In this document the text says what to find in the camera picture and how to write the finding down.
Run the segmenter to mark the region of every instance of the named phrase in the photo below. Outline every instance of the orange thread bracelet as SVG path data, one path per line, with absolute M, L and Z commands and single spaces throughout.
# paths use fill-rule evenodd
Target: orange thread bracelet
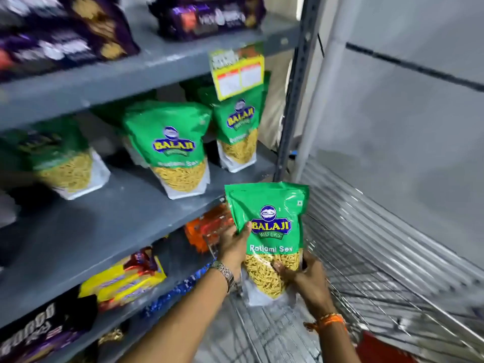
M 320 332 L 326 326 L 328 326 L 328 325 L 330 325 L 334 322 L 342 323 L 345 327 L 345 330 L 348 331 L 348 329 L 346 328 L 345 319 L 343 318 L 343 316 L 341 316 L 338 313 L 330 313 L 330 314 L 327 314 L 323 317 L 320 317 L 318 320 L 314 321 L 313 323 L 304 322 L 303 324 L 304 324 L 305 328 L 309 331 Z

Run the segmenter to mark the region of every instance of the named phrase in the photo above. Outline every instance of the right hand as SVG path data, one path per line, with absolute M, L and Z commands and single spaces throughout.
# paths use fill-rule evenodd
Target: right hand
M 315 319 L 330 313 L 337 313 L 331 299 L 323 264 L 307 250 L 304 250 L 302 257 L 307 264 L 305 270 L 289 270 L 278 261 L 274 262 L 273 267 L 282 280 L 296 286 L 308 311 Z

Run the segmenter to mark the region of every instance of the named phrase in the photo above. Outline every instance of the grey floor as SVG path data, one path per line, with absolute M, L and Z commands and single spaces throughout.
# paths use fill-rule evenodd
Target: grey floor
M 259 363 L 257 355 L 260 363 L 321 362 L 317 336 L 302 325 L 311 320 L 300 300 L 294 309 L 280 306 L 246 308 L 240 297 L 231 295 L 205 334 L 194 363 Z M 243 324 L 253 342 L 253 349 Z

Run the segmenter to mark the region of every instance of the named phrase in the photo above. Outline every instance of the sev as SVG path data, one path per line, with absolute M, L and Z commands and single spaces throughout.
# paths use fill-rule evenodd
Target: sev
M 235 144 L 220 142 L 222 150 L 227 156 L 239 164 L 245 164 L 253 157 L 257 144 L 257 129 L 253 129 L 244 140 Z
M 205 160 L 189 168 L 152 167 L 152 170 L 172 189 L 190 192 L 198 187 L 205 174 Z
M 36 172 L 37 176 L 50 187 L 75 192 L 88 187 L 93 158 L 86 150 L 55 167 Z
M 290 255 L 245 255 L 245 268 L 257 288 L 275 299 L 284 292 L 286 285 L 275 272 L 272 262 L 279 261 L 286 268 L 297 270 L 299 269 L 299 254 L 300 252 Z

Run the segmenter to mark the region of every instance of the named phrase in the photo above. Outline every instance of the left hand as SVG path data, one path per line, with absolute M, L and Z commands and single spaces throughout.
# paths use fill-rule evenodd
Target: left hand
M 245 261 L 247 252 L 247 238 L 252 231 L 251 222 L 247 222 L 239 234 L 237 227 L 231 226 L 220 236 L 220 250 L 218 259 L 234 274 L 234 279 L 240 278 L 240 266 Z

